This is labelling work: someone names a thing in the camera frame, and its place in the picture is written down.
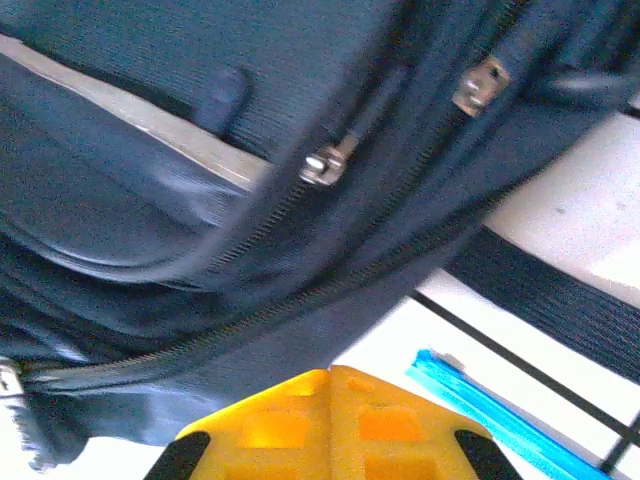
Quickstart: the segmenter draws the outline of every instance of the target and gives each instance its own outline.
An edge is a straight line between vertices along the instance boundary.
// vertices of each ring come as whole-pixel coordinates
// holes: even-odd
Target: backpack
[[[32,465],[324,367],[640,87],[620,0],[0,5],[0,398]]]

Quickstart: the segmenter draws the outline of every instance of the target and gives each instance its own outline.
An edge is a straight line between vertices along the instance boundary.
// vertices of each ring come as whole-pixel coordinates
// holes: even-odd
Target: zipper teeth
[[[262,243],[273,229],[289,214],[289,212],[300,203],[302,198],[309,191],[310,185],[303,181],[298,181],[289,195],[281,200],[275,210],[269,214],[267,219],[258,227],[246,240],[227,250],[222,255],[216,257],[210,264],[210,268],[220,268],[237,260],[258,243]]]
[[[493,34],[486,39],[485,43],[487,45],[476,46],[476,48],[473,49],[473,56],[475,57],[473,58],[473,62],[479,61],[482,56],[486,55],[487,51],[491,47],[490,44],[495,43],[496,38],[501,37],[504,34],[505,30],[510,28],[515,23],[529,1],[530,0],[511,0],[504,1],[500,4],[500,9],[497,10],[497,12],[494,14],[498,18],[498,21],[496,22],[493,29]],[[440,135],[443,130],[446,130],[446,141],[446,139],[450,138],[450,135],[455,132],[455,130],[463,121],[464,117],[457,115],[456,118],[448,122],[450,125],[441,126],[436,135]],[[422,157],[425,158],[425,163],[434,156],[435,150],[435,147],[430,147],[427,152],[422,154]],[[370,225],[366,229],[366,233],[363,236],[366,236],[367,233],[370,233],[371,231],[379,228],[384,220],[400,205],[403,197],[405,197],[411,190],[413,190],[414,185],[420,180],[424,169],[425,165],[423,165],[422,163],[413,165],[410,168],[407,180],[403,182],[403,185],[399,190],[396,190],[391,194],[389,201],[385,202],[385,205],[382,207],[381,213],[378,214],[377,217],[370,223]],[[265,222],[260,227],[258,227],[253,234],[251,234],[249,238],[216,257],[210,263],[210,268],[225,267],[245,255],[257,244],[262,243],[273,231],[273,229],[289,214],[289,212],[291,212],[300,203],[309,189],[310,184],[308,184],[307,182],[298,182],[294,186],[291,193],[286,198],[284,198],[280,204],[276,206],[276,209],[267,217]]]
[[[506,30],[513,26],[529,1],[530,0],[512,0],[505,1],[501,4],[498,13],[494,14],[499,20],[496,22],[493,32],[486,37],[485,45],[475,45],[475,48],[473,48],[473,58],[470,63],[477,63],[488,53],[489,49],[504,35]],[[447,120],[441,122],[438,127],[432,130],[432,138],[435,137],[439,140],[429,145],[427,150],[420,154],[419,161],[409,168],[402,184],[393,191],[388,201],[385,202],[379,210],[378,215],[367,225],[363,237],[378,230],[384,221],[389,218],[404,199],[417,187],[426,170],[432,164],[432,160],[444,150],[444,147],[464,126],[467,119],[467,115],[456,108]]]
[[[91,382],[92,377],[95,379],[99,375],[118,374],[120,371],[127,372],[131,368],[146,368],[145,364],[154,364],[158,360],[165,360],[166,364],[175,366],[180,358],[189,358],[189,354],[194,351],[200,351],[202,349],[208,349],[211,345],[220,345],[222,342],[229,342],[236,338],[236,336],[246,331],[249,328],[264,325],[270,322],[276,316],[287,315],[292,311],[296,311],[302,308],[309,308],[314,303],[322,300],[323,302],[332,295],[342,295],[346,291],[357,288],[364,282],[370,281],[372,278],[388,272],[397,265],[403,265],[410,258],[419,255],[422,251],[430,250],[431,248],[440,245],[447,238],[450,238],[456,233],[462,233],[473,219],[486,211],[491,205],[495,203],[493,197],[486,199],[484,202],[480,202],[473,208],[461,211],[457,216],[445,224],[439,231],[432,234],[417,235],[411,241],[396,247],[387,257],[381,259],[361,270],[346,274],[343,277],[332,280],[324,285],[312,288],[310,290],[302,291],[293,298],[285,300],[277,304],[267,305],[256,313],[244,317],[243,319],[222,327],[213,332],[207,333],[201,337],[193,340],[189,340],[170,347],[165,350],[142,355],[140,357],[129,358],[126,360],[99,364],[86,367],[71,367],[62,369],[49,369],[41,371],[30,371],[27,366],[23,367],[23,384],[34,385],[37,383],[43,384],[43,390],[46,389],[46,384],[50,381],[65,381],[77,378],[79,376],[86,376]],[[139,378],[138,381],[149,380],[155,377],[161,377],[166,374],[155,373],[154,376],[148,375],[144,379]],[[113,382],[107,380],[103,382],[102,386],[113,385]],[[90,388],[100,388],[100,386],[91,386]]]
[[[519,13],[522,11],[523,7],[527,4],[528,0],[518,0],[511,2],[503,2],[501,9],[501,19],[497,24],[497,27],[494,30],[494,33],[491,35],[491,42],[495,43],[498,36],[501,36],[504,31],[509,28],[515,20],[518,18]],[[491,47],[490,44],[487,44],[485,48],[480,48],[478,51],[486,50]],[[447,116],[446,120],[440,122],[439,127],[434,128],[436,138],[440,138],[440,141],[436,141],[432,146],[428,148],[426,152],[424,152],[419,161],[410,167],[409,172],[407,174],[407,178],[402,182],[402,184],[393,191],[391,196],[385,201],[382,206],[382,210],[379,215],[377,215],[365,228],[363,237],[370,234],[372,231],[378,229],[381,224],[388,218],[388,216],[398,208],[401,203],[404,201],[406,196],[416,188],[420,179],[424,175],[426,169],[431,164],[433,157],[435,157],[444,146],[444,144],[451,139],[451,136],[456,133],[456,131],[462,126],[462,124],[467,120],[467,117],[456,108],[453,115]],[[269,215],[267,220],[259,227],[249,238],[247,238],[244,242],[239,244],[238,246],[230,249],[229,251],[222,254],[220,257],[216,258],[212,265],[214,266],[223,266],[227,265],[229,262],[234,261],[240,256],[244,255],[249,249],[251,249],[258,242],[264,240],[272,231],[272,229],[282,221],[287,213],[294,208],[300,200],[304,197],[305,193],[309,190],[309,185],[305,182],[297,183],[291,194],[286,197],[280,205],[276,207],[276,210]],[[481,204],[482,208],[486,208],[485,202]],[[451,225],[447,224],[445,228],[443,228],[439,233],[441,234],[438,238],[441,238],[442,235],[450,236],[452,232]],[[424,249],[425,246],[425,238],[421,240],[423,243],[417,248],[412,248],[413,245],[411,243],[404,244],[400,247],[397,247],[391,254],[389,254],[385,259],[380,260],[371,264],[368,267],[365,267],[362,270],[358,270],[354,273],[347,274],[346,277],[341,277],[334,281],[329,281],[325,285],[321,285],[319,287],[303,291],[298,295],[294,296],[290,300],[285,300],[278,304],[268,305],[262,309],[260,309],[257,313],[245,317],[244,319],[227,325],[225,327],[220,328],[214,332],[210,332],[195,338],[193,340],[187,341],[183,344],[179,344],[175,347],[171,347],[166,350],[162,350],[159,352],[151,353],[148,355],[143,355],[140,357],[135,357],[131,359],[121,360],[112,363],[100,364],[95,366],[88,367],[75,367],[75,368],[65,368],[61,370],[46,370],[46,371],[35,371],[32,373],[26,373],[24,382],[25,383],[37,383],[37,382],[47,382],[48,380],[57,380],[58,376],[93,376],[99,375],[100,373],[117,373],[119,370],[126,370],[127,368],[141,366],[146,363],[153,364],[156,361],[160,361],[166,357],[174,357],[188,354],[188,352],[196,349],[202,349],[210,346],[211,344],[216,344],[218,342],[229,339],[243,330],[251,328],[252,326],[265,324],[269,321],[270,318],[275,315],[286,314],[293,310],[294,308],[304,307],[307,304],[311,306],[314,301],[318,299],[326,300],[326,296],[330,295],[332,292],[340,293],[341,290],[344,290],[346,287],[354,284],[362,284],[365,281],[369,280],[371,277],[378,274],[380,271],[389,270],[402,261],[403,258],[406,257],[407,253],[409,255],[415,255],[421,251],[421,248]]]

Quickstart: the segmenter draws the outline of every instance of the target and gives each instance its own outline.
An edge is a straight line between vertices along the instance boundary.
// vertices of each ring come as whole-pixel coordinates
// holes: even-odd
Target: zipper
[[[491,32],[484,32],[481,37],[482,44],[475,44],[471,47],[470,51],[473,52],[473,57],[470,63],[474,63],[473,60],[477,61],[475,56],[479,52],[488,51],[502,38],[505,32],[515,23],[526,4],[527,0],[503,2],[499,8],[492,12],[494,16],[497,16],[497,19],[492,23]],[[484,63],[480,63],[476,70],[471,69],[462,75],[459,90],[466,89],[464,95],[470,96],[468,101],[475,105],[476,108],[479,108],[478,114],[491,101],[497,98],[506,86],[504,85],[504,81],[508,79],[506,69],[501,67],[502,70],[498,74],[500,78],[496,78],[493,72],[495,68],[499,67],[501,65],[497,64],[495,60],[486,60]],[[387,76],[386,81],[381,83],[381,86],[376,91],[376,94],[379,95],[377,97],[378,101],[369,103],[369,105],[373,106],[365,108],[363,115],[358,117],[363,120],[359,122],[356,119],[337,146],[322,147],[318,152],[309,156],[311,160],[307,158],[300,172],[300,181],[296,183],[291,193],[267,217],[262,226],[255,230],[244,242],[213,260],[210,265],[214,267],[228,265],[264,240],[273,231],[274,227],[285,219],[287,214],[301,202],[310,187],[326,187],[335,184],[344,173],[347,160],[351,154],[361,144],[363,138],[371,132],[375,124],[380,121],[389,103],[399,91],[404,77],[396,72],[399,72],[399,70],[393,70]],[[477,83],[483,81],[485,83],[480,85],[479,89],[476,89],[470,85],[469,80],[474,80]],[[473,95],[476,95],[481,101],[471,99]],[[453,141],[456,134],[473,117],[465,113],[462,107],[452,103],[452,109],[449,110],[449,114],[444,115],[442,121],[438,122],[435,136],[431,137],[436,140],[432,142],[431,147],[419,157],[416,163],[407,168],[407,173],[401,184],[385,200],[379,213],[363,229],[363,238],[366,238],[373,230],[377,229],[393,211],[402,205],[407,196],[420,183],[424,172],[433,163],[438,153]],[[478,208],[486,210],[489,205],[481,202]],[[318,287],[304,290],[280,303],[268,305],[242,320],[232,322],[219,330],[199,335],[173,348],[127,360],[84,367],[34,370],[30,369],[28,364],[25,364],[24,383],[28,385],[30,391],[72,392],[138,383],[166,376],[172,369],[185,368],[185,363],[197,365],[198,360],[194,360],[194,358],[198,354],[203,361],[206,358],[216,356],[221,353],[226,344],[232,342],[242,332],[260,325],[272,324],[276,318],[292,315],[314,305],[327,303],[332,297],[364,285],[402,262],[408,261],[413,256],[436,246],[439,241],[444,241],[444,239],[451,238],[456,233],[461,233],[465,222],[468,225],[471,221],[467,216],[463,218],[465,220],[460,223],[458,221],[459,217],[455,217],[458,223],[449,222],[435,236],[431,234],[416,238],[413,242],[398,247],[395,253],[389,254],[385,259],[375,262],[362,270],[328,280]]]
[[[158,380],[178,374],[190,367],[202,365],[207,359],[222,354],[236,345],[240,334],[261,326],[273,326],[291,315],[302,313],[316,305],[327,304],[346,292],[370,283],[375,278],[405,265],[423,252],[442,245],[447,239],[464,233],[486,213],[497,199],[489,198],[463,210],[440,229],[416,235],[389,255],[360,270],[338,276],[277,304],[268,305],[256,313],[227,326],[204,333],[158,352],[126,360],[72,368],[34,370],[28,362],[22,365],[22,382],[30,392],[73,393],[99,391],[121,385]]]
[[[371,135],[397,98],[407,78],[407,70],[405,66],[395,67],[385,76],[338,145],[326,145],[305,159],[300,170],[303,181],[327,187],[340,180],[358,145]]]
[[[481,32],[478,39],[469,47],[472,58],[471,63],[477,63],[483,56],[487,55],[490,48],[495,45],[516,22],[529,1],[530,0],[504,0],[495,6],[487,22],[489,26]],[[477,113],[471,115],[472,117],[478,116],[491,101],[496,99],[508,85],[509,81],[509,74],[499,61],[491,60],[487,62],[487,60],[485,60],[483,63],[480,63],[481,66],[477,67],[477,69],[468,70],[462,75],[460,88],[456,94],[454,94],[454,103],[456,102],[456,98],[469,95],[468,102],[475,105],[477,109]],[[496,78],[494,69],[498,69],[498,78]],[[373,98],[369,101],[368,106],[365,107],[363,113],[354,120],[352,126],[347,130],[346,135],[341,141],[338,142],[337,145],[324,145],[316,152],[308,155],[299,173],[300,181],[294,185],[290,194],[276,206],[273,212],[266,218],[265,222],[258,227],[252,235],[213,259],[210,262],[211,267],[225,267],[242,257],[254,246],[262,243],[275,227],[301,203],[308,193],[310,186],[323,188],[335,185],[345,173],[348,161],[358,145],[371,134],[375,125],[380,122],[385,113],[387,113],[387,109],[391,102],[397,97],[406,75],[406,67],[396,67],[391,70],[373,94]],[[474,89],[475,87],[471,85],[471,81],[478,84],[479,88]],[[434,142],[434,145],[429,148],[428,152],[423,153],[419,165],[407,167],[406,180],[399,188],[392,192],[389,199],[385,202],[385,205],[380,209],[379,214],[369,223],[369,227],[365,228],[363,236],[367,236],[368,233],[378,228],[384,218],[387,218],[391,212],[395,211],[399,205],[402,204],[404,198],[419,182],[422,173],[428,168],[428,165],[431,164],[436,152],[441,150],[440,148],[436,148],[436,146],[447,143],[453,133],[462,129],[465,120],[466,118],[459,115],[459,111],[456,111],[440,122],[440,128],[436,134],[437,140]]]

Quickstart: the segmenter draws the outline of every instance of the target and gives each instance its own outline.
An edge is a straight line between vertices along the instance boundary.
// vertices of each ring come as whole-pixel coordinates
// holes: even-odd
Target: silver metal trim
[[[479,116],[511,81],[500,60],[487,57],[476,67],[467,70],[460,87],[453,95],[453,103],[467,115]]]
[[[267,161],[227,145],[207,131],[140,97],[67,68],[19,40],[0,35],[0,54],[84,97],[245,191],[255,190],[271,168]]]
[[[23,395],[18,368],[6,357],[0,357],[0,398]]]

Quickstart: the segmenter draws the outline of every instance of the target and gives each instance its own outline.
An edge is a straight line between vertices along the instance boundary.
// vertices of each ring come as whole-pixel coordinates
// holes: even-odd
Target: black line
[[[622,113],[623,115],[627,115],[628,117],[640,120],[640,108],[634,107],[633,105],[628,105],[625,108],[621,109],[620,113]]]
[[[638,412],[638,415],[636,416],[633,423],[629,426],[629,428],[635,432],[640,431],[640,412]],[[620,440],[618,440],[618,443],[616,443],[615,447],[611,449],[609,455],[607,455],[607,458],[605,458],[600,464],[600,470],[602,470],[607,475],[613,472],[613,469],[616,467],[616,465],[630,446],[631,442],[628,438],[621,438]]]
[[[414,291],[411,295],[409,295],[409,297],[415,300],[416,302],[420,303],[424,307],[428,308],[429,310],[434,312],[436,315],[438,315],[442,319],[452,324],[454,327],[466,333],[471,338],[481,343],[482,345],[484,345],[494,353],[500,355],[502,358],[504,358],[508,362],[518,367],[527,375],[535,378],[537,381],[539,381],[546,387],[550,388],[551,390],[556,392],[558,395],[561,395],[566,400],[574,404],[576,407],[580,408],[581,410],[583,410],[584,412],[586,412],[587,414],[589,414],[590,416],[598,420],[600,423],[604,424],[605,426],[613,430],[622,438],[629,440],[629,442],[633,443],[634,445],[640,446],[639,432],[631,430],[620,420],[612,417],[607,412],[602,410],[600,407],[588,401],[586,398],[581,397],[580,395],[575,393],[573,390],[570,390],[569,388],[565,387],[563,384],[551,378],[549,375],[544,373],[539,368],[534,367],[532,364],[520,358],[511,350],[508,350],[507,348],[503,347],[498,342],[488,337],[487,335],[477,330],[476,328],[472,327],[467,322],[457,317],[456,315],[454,315],[444,307],[438,305],[436,302],[426,297],[422,293],[418,291]]]
[[[640,350],[634,343],[640,334],[640,309],[544,263],[487,228],[445,270],[576,353],[640,383]]]

